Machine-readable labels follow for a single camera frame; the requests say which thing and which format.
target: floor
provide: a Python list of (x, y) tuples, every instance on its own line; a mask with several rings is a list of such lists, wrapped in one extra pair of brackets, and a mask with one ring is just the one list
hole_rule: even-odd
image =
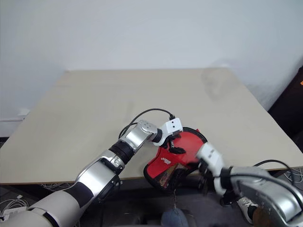
[[(288, 181), (284, 175), (280, 178)], [(110, 227), (123, 224), (125, 220), (134, 222), (138, 218), (147, 218), (150, 224), (157, 224), (160, 214), (174, 206), (172, 196), (150, 196), (150, 189), (143, 197), (134, 198), (124, 196), (123, 191), (116, 195), (119, 200), (107, 201), (103, 204), (95, 202), (80, 219), (81, 227)], [(12, 192), (0, 187), (0, 202), (7, 199), (15, 199), (21, 192)], [(23, 194), (30, 205), (36, 202), (36, 198)], [(198, 227), (248, 227), (250, 226), (243, 218), (240, 209), (236, 205), (222, 207), (215, 193), (206, 196), (198, 193), (195, 189), (179, 189), (176, 191), (177, 207), (188, 210), (196, 219)]]

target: cable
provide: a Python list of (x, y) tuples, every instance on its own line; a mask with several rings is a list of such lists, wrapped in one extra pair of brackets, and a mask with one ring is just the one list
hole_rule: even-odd
[(296, 192), (291, 187), (289, 187), (287, 184), (282, 184), (280, 181), (278, 181), (275, 178), (271, 178), (271, 177), (267, 177), (267, 176), (261, 176), (261, 175), (257, 175), (257, 174), (226, 174), (226, 175), (220, 175), (220, 176), (213, 176), (213, 178), (235, 177), (235, 176), (248, 176), (248, 177), (262, 178), (264, 180), (271, 181), (273, 183), (276, 183), (276, 184), (284, 187), (296, 198), (301, 210), (303, 211), (303, 202), (301, 201), (299, 196), (296, 194)]
[(0, 218), (3, 220), (3, 214), (6, 210), (11, 209), (13, 207), (29, 207), (29, 204), (26, 200), (21, 200), (21, 199), (9, 199), (9, 200), (5, 200), (0, 202), (0, 204), (3, 204), (5, 202), (10, 201), (3, 209), (3, 211), (0, 210)]
[(298, 186), (295, 186), (298, 190), (302, 191), (303, 192), (303, 189), (302, 188), (299, 188)]
[[(294, 168), (292, 168), (292, 170), (300, 173), (300, 174), (294, 173), (295, 176), (300, 176), (300, 181), (295, 181), (295, 183), (301, 183), (301, 182), (303, 182), (303, 174), (302, 174), (301, 168), (299, 168), (299, 171), (296, 170), (296, 169), (294, 169)], [(284, 176), (285, 176), (290, 182), (292, 182), (292, 179), (290, 179), (289, 176), (287, 176), (286, 173), (284, 174)]]
[(61, 190), (62, 188), (69, 188), (71, 185), (69, 183), (48, 183), (48, 184), (42, 183), (40, 186), (52, 192), (56, 192)]
[(145, 110), (145, 111), (141, 112), (140, 114), (138, 114), (138, 115), (129, 123), (129, 125), (125, 126), (125, 127), (121, 130), (121, 132), (119, 133), (118, 139), (121, 138), (121, 136), (123, 136), (123, 135), (127, 132), (127, 130), (129, 129), (129, 127), (132, 126), (132, 125), (134, 124), (134, 121), (137, 120), (138, 117), (140, 117), (141, 115), (143, 115), (143, 114), (146, 113), (146, 112), (154, 111), (154, 110), (163, 111), (163, 112), (168, 113), (168, 114), (169, 114), (169, 119), (170, 119), (170, 120), (172, 120), (172, 119), (175, 118), (175, 116), (174, 116), (171, 112), (169, 112), (169, 111), (167, 111), (167, 110), (164, 110), (164, 109), (152, 108), (152, 109)]
[(121, 179), (119, 179), (119, 181), (117, 183), (118, 183), (118, 186), (117, 186), (117, 184), (115, 185), (115, 187), (114, 187), (115, 190), (112, 190), (111, 192), (109, 192), (103, 199), (99, 199), (99, 202), (104, 203), (106, 200), (109, 200), (110, 198), (113, 198), (114, 196), (116, 196), (118, 194), (118, 192), (120, 191), (120, 188), (121, 188), (121, 184), (122, 184)]
[(74, 225), (74, 227), (81, 227), (80, 220)]
[(99, 216), (100, 216), (99, 227), (102, 227), (103, 226), (103, 216), (104, 216), (104, 209), (103, 209), (103, 207), (101, 207)]
[(292, 169), (286, 163), (284, 163), (282, 161), (275, 160), (275, 159), (268, 159), (268, 160), (264, 160), (262, 162), (259, 162), (259, 163), (255, 164), (254, 166), (260, 166), (260, 165), (268, 163), (268, 162), (277, 162), (277, 163), (280, 163), (280, 164), (284, 165), (287, 168), (287, 170), (290, 172), (290, 176), (292, 177), (292, 181), (291, 181), (292, 185), (295, 186), (294, 185), (294, 172), (292, 171)]
[(137, 123), (138, 123), (138, 122), (134, 122), (134, 123), (132, 123), (131, 125), (125, 126), (125, 127), (121, 130), (121, 132), (119, 133), (118, 139), (121, 138), (121, 136), (123, 136), (123, 135), (126, 133), (126, 132), (124, 132), (123, 135), (122, 135), (122, 132), (123, 132), (126, 128), (127, 128), (127, 130), (128, 130), (130, 126), (135, 125), (135, 124), (137, 124)]

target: white wall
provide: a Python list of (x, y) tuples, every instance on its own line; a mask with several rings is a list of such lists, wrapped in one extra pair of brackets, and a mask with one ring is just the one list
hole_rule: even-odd
[[(228, 66), (268, 109), (303, 64), (301, 0), (0, 0), (0, 119), (65, 70)], [(0, 123), (0, 136), (15, 122)]]

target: black cable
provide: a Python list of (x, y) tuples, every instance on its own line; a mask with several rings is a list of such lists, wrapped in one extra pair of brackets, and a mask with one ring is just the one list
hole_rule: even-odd
[(134, 123), (132, 123), (131, 125), (125, 126), (125, 127), (120, 131), (118, 139), (121, 138), (121, 136), (123, 136), (123, 135), (126, 133), (126, 132), (124, 132), (123, 135), (122, 135), (122, 132), (123, 132), (126, 128), (129, 129), (130, 126), (132, 126), (132, 125), (134, 125), (134, 124), (137, 124), (137, 123), (138, 123), (138, 122), (134, 122)]
[(275, 178), (271, 178), (271, 177), (267, 177), (267, 176), (261, 176), (261, 175), (257, 175), (257, 174), (226, 174), (226, 175), (220, 175), (220, 176), (213, 176), (213, 178), (220, 178), (220, 177), (235, 177), (235, 176), (248, 176), (248, 177), (255, 177), (255, 178), (262, 178), (264, 180), (267, 181), (271, 181), (273, 183), (276, 183), (282, 187), (284, 187), (285, 189), (287, 189), (288, 191), (290, 191), (290, 193), (296, 198), (301, 210), (303, 211), (303, 202), (301, 201), (301, 199), (299, 198), (299, 196), (295, 193), (295, 191), (289, 187), (287, 184), (282, 184), (280, 181), (278, 181)]
[(101, 210), (100, 210), (100, 220), (99, 220), (99, 227), (102, 227), (103, 226), (103, 216), (104, 216), (104, 209), (103, 209), (103, 206), (101, 207)]
[(138, 117), (140, 117), (142, 114), (144, 114), (144, 113), (146, 113), (146, 112), (153, 111), (153, 110), (158, 110), (158, 111), (163, 111), (163, 112), (168, 113), (168, 114), (169, 114), (169, 119), (170, 119), (170, 120), (172, 120), (172, 119), (175, 118), (175, 116), (174, 116), (171, 112), (169, 112), (169, 111), (167, 111), (167, 110), (164, 110), (164, 109), (152, 108), (152, 109), (145, 110), (145, 111), (141, 112), (140, 114), (138, 114), (138, 115), (129, 123), (129, 125), (125, 126), (125, 127), (121, 130), (118, 139), (119, 139), (121, 136), (123, 136), (123, 135), (127, 132), (127, 130), (129, 129), (129, 127), (132, 126), (132, 125), (134, 124), (134, 121), (137, 120)]
[(290, 172), (290, 176), (292, 178), (292, 182), (291, 182), (292, 185), (295, 186), (295, 184), (294, 184), (294, 172), (293, 172), (293, 170), (291, 169), (291, 167), (289, 167), (286, 163), (284, 163), (282, 161), (275, 160), (275, 159), (268, 159), (268, 160), (264, 160), (262, 162), (259, 162), (259, 163), (255, 164), (254, 166), (260, 166), (260, 165), (268, 163), (268, 162), (277, 162), (277, 163), (280, 163), (280, 164), (284, 165), (287, 168), (287, 170)]
[(298, 186), (296, 186), (295, 185), (295, 187), (298, 189), (298, 190), (300, 190), (300, 191), (302, 191), (303, 192), (303, 189), (302, 188), (299, 188)]

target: white sneaker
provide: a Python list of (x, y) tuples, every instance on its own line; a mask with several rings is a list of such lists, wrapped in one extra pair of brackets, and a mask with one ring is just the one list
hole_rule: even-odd
[(258, 207), (258, 205), (253, 203), (253, 201), (251, 201), (247, 197), (243, 197), (243, 198), (239, 199), (237, 201), (237, 204), (240, 207), (240, 209), (242, 210), (242, 213), (243, 213), (244, 217), (246, 218), (246, 220), (250, 224), (252, 224), (252, 219), (248, 216), (248, 207), (250, 207), (250, 206)]

